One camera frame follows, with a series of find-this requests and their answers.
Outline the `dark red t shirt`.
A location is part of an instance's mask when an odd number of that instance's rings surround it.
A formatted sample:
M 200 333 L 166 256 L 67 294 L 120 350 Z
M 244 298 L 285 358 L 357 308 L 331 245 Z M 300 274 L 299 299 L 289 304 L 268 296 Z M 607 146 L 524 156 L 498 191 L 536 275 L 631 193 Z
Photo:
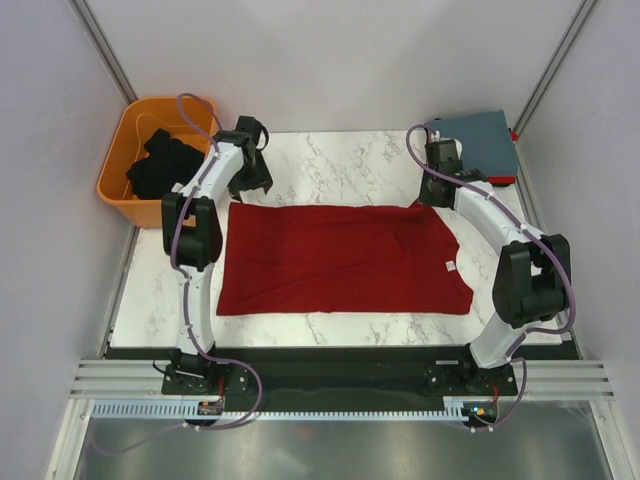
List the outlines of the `dark red t shirt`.
M 429 206 L 230 207 L 217 313 L 466 315 L 459 244 Z

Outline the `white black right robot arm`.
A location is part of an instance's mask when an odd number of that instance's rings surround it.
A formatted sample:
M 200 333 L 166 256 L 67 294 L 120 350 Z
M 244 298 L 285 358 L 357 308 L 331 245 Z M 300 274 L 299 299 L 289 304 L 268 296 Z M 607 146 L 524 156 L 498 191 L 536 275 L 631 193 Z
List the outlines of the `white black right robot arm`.
M 482 332 L 464 347 L 454 379 L 477 394 L 502 377 L 531 333 L 559 335 L 545 324 L 573 308 L 570 246 L 520 221 L 496 196 L 477 169 L 466 169 L 462 145 L 454 139 L 426 141 L 419 202 L 449 208 L 483 236 L 498 255 L 492 287 L 494 313 Z

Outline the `orange plastic laundry basket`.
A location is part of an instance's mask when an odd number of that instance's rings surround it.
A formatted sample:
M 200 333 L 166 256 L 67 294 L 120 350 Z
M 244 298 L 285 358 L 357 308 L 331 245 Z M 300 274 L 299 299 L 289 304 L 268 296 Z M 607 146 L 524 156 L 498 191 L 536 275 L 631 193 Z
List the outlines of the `orange plastic laundry basket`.
M 141 228 L 161 226 L 160 200 L 141 200 L 131 189 L 126 172 L 134 162 L 148 155 L 144 144 L 157 129 L 164 129 L 205 155 L 209 141 L 205 134 L 217 131 L 215 106 L 207 98 L 200 101 L 186 97 L 148 97 L 129 105 L 114 134 L 102 167 L 97 193 L 114 206 L 132 224 Z

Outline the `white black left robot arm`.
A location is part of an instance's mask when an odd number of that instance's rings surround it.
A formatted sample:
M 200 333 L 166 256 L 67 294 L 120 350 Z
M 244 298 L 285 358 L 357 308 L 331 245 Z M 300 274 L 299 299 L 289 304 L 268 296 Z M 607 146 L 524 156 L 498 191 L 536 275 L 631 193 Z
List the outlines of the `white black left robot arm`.
M 214 394 L 220 378 L 211 323 L 211 280 L 223 250 L 216 204 L 224 193 L 235 200 L 246 191 L 268 192 L 273 179 L 262 150 L 269 134 L 254 117 L 241 116 L 232 130 L 210 137 L 201 167 L 185 185 L 161 200 L 162 239 L 178 276 L 182 324 L 164 370 L 165 395 Z

